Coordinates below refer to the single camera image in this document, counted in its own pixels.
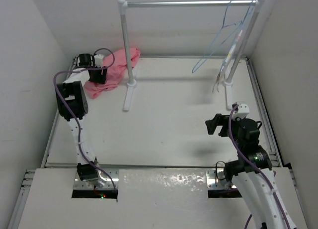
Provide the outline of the blue wire hanger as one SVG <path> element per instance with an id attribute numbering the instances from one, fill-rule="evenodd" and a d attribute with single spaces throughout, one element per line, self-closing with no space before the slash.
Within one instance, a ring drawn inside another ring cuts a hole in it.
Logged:
<path id="1" fill-rule="evenodd" d="M 223 15 L 223 20 L 222 20 L 222 25 L 221 28 L 219 29 L 218 33 L 216 34 L 216 36 L 212 39 L 211 43 L 209 44 L 209 46 L 206 48 L 206 50 L 203 52 L 202 57 L 197 61 L 197 63 L 193 66 L 191 72 L 194 74 L 197 70 L 199 70 L 201 68 L 202 65 L 205 64 L 205 62 L 207 61 L 207 59 L 211 56 L 213 56 L 213 54 L 220 48 L 222 47 L 234 34 L 237 34 L 238 32 L 240 32 L 243 28 L 245 19 L 248 15 L 250 6 L 248 7 L 245 16 L 237 21 L 237 22 L 229 22 L 227 23 L 226 19 L 227 19 L 227 12 L 228 9 L 230 8 L 230 6 L 233 4 L 235 0 L 230 0 L 230 2 L 227 4 L 226 9 L 224 11 L 224 15 Z M 219 37 L 224 33 L 224 30 L 227 28 L 233 28 L 233 30 L 223 39 L 223 40 L 219 40 Z"/>

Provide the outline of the pink t shirt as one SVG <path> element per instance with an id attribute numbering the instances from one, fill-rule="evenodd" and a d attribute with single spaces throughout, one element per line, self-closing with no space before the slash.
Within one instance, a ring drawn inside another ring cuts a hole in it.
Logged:
<path id="1" fill-rule="evenodd" d="M 138 48 L 130 48 L 131 54 L 131 63 L 134 68 L 140 59 L 141 52 Z M 123 80 L 125 73 L 127 72 L 127 61 L 125 55 L 125 49 L 118 50 L 114 53 L 115 61 L 114 64 L 108 68 L 106 74 L 106 82 L 105 84 L 92 83 L 87 81 L 84 84 L 84 89 L 91 99 L 96 99 L 99 97 L 104 91 L 114 90 L 119 86 L 121 81 Z M 104 59 L 104 66 L 108 66 L 112 63 L 113 57 L 108 56 Z"/>

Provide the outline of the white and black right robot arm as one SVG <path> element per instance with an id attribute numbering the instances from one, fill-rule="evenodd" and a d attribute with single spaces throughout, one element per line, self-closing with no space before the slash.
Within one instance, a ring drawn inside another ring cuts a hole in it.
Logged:
<path id="1" fill-rule="evenodd" d="M 257 229 L 295 229 L 275 182 L 268 153 L 259 144 L 262 123 L 249 118 L 216 114 L 205 122 L 209 135 L 221 127 L 220 137 L 228 137 L 237 150 L 237 160 L 225 163 L 225 181 L 233 184 Z"/>

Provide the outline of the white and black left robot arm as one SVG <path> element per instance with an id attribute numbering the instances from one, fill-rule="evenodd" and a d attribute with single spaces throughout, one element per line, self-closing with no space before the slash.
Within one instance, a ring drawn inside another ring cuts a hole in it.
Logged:
<path id="1" fill-rule="evenodd" d="M 100 168 L 84 127 L 85 116 L 88 114 L 88 102 L 82 83 L 90 79 L 90 72 L 106 75 L 106 71 L 95 67 L 93 55 L 80 54 L 76 57 L 76 69 L 56 73 L 53 84 L 58 112 L 69 125 L 75 142 L 78 176 L 81 181 L 92 183 L 100 179 Z M 56 83 L 58 75 L 66 73 L 70 74 L 69 77 L 62 83 Z"/>

